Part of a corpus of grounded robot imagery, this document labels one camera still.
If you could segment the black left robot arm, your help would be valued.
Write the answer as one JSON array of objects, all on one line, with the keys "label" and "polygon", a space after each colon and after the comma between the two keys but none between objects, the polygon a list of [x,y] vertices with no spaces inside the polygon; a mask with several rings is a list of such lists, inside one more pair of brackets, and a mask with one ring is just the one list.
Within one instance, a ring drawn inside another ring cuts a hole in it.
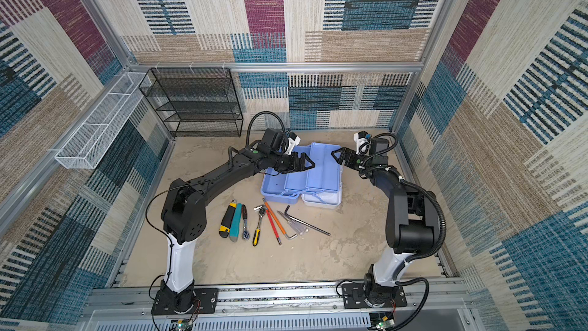
[{"label": "black left robot arm", "polygon": [[315,168],[306,153],[293,150],[300,139],[288,132],[283,121],[280,128],[267,129],[259,140],[241,150],[228,149],[228,161],[216,169],[185,182],[176,179],[167,191],[162,208],[163,233],[169,241],[168,264],[155,304],[171,312],[185,314],[196,300],[192,264],[194,247],[207,225],[206,207],[222,192],[238,182],[267,169],[279,174],[304,172]]}]

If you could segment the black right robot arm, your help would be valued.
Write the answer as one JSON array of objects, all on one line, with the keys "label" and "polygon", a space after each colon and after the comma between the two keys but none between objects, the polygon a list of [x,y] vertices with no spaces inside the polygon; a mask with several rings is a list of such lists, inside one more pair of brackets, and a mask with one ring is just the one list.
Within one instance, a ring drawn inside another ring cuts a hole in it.
[{"label": "black right robot arm", "polygon": [[436,254],[447,236],[447,224],[436,196],[408,181],[388,162],[387,154],[398,144],[395,134],[355,134],[356,148],[331,152],[341,166],[358,172],[388,198],[385,222],[387,249],[364,276],[363,292],[369,306],[394,300],[409,282],[401,278],[409,266]]}]

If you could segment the yellow black handle ratchet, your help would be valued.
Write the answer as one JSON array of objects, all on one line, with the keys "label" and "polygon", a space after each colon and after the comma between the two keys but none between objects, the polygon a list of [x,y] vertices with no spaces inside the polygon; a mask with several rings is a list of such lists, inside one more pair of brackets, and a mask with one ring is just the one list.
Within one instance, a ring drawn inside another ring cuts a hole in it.
[{"label": "yellow black handle ratchet", "polygon": [[254,247],[256,247],[260,241],[261,226],[262,226],[262,222],[263,222],[263,217],[266,214],[266,207],[261,205],[261,206],[255,208],[255,211],[258,213],[258,222],[257,222],[256,230],[254,232],[254,239],[253,239],[253,246]]}]

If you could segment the white and blue toolbox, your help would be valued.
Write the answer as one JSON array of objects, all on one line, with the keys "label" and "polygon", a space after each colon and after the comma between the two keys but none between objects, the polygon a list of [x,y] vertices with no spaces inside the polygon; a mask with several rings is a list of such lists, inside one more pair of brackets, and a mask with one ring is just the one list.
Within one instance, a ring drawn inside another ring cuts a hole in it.
[{"label": "white and blue toolbox", "polygon": [[295,205],[302,200],[307,206],[334,209],[342,201],[342,171],[332,156],[340,146],[327,143],[311,143],[296,146],[293,151],[305,153],[315,166],[298,173],[279,174],[268,169],[260,189],[270,202]]}]

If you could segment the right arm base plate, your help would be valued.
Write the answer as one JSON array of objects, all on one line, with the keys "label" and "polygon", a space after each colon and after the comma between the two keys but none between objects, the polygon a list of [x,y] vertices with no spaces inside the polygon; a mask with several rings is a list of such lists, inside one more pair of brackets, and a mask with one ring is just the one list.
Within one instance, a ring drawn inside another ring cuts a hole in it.
[{"label": "right arm base plate", "polygon": [[367,288],[362,283],[343,283],[341,291],[345,309],[406,307],[407,299],[402,287],[383,287],[379,284]]}]

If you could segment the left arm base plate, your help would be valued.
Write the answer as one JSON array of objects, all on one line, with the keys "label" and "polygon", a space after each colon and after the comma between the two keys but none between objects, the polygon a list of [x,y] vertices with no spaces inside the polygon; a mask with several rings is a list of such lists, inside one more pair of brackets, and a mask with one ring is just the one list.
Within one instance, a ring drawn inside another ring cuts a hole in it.
[{"label": "left arm base plate", "polygon": [[153,316],[213,314],[217,306],[218,288],[188,288],[176,293],[166,286],[160,289],[153,303]]}]

